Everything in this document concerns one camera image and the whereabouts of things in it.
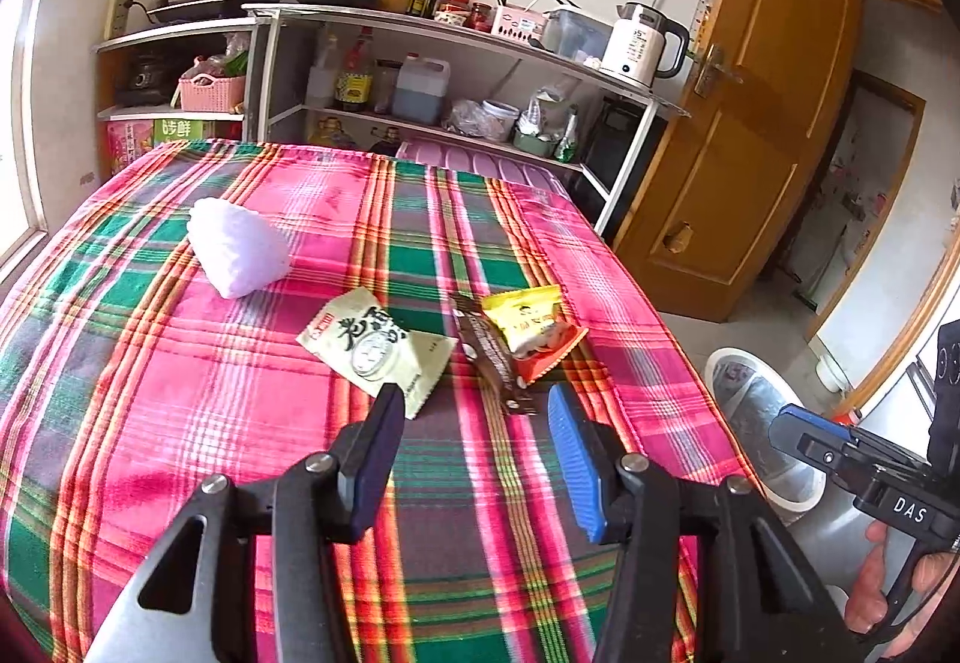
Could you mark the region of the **person's right hand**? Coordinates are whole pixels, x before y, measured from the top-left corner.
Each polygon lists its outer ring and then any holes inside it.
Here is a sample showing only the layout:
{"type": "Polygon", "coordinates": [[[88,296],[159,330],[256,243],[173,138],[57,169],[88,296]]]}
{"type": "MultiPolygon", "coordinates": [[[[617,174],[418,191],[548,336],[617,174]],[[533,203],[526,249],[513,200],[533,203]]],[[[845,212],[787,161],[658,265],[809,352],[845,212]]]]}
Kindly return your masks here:
{"type": "MultiPolygon", "coordinates": [[[[844,608],[844,622],[853,632],[865,634],[872,631],[877,622],[887,614],[887,600],[882,593],[885,580],[885,543],[889,528],[882,521],[873,521],[866,528],[866,538],[872,543],[872,549],[862,562],[857,574],[850,598],[844,608]]],[[[907,652],[926,629],[935,610],[939,608],[953,579],[958,572],[958,560],[953,554],[928,554],[914,566],[911,585],[915,592],[926,598],[926,604],[919,608],[910,621],[905,624],[892,642],[887,645],[887,656],[898,656],[907,652]]]]}

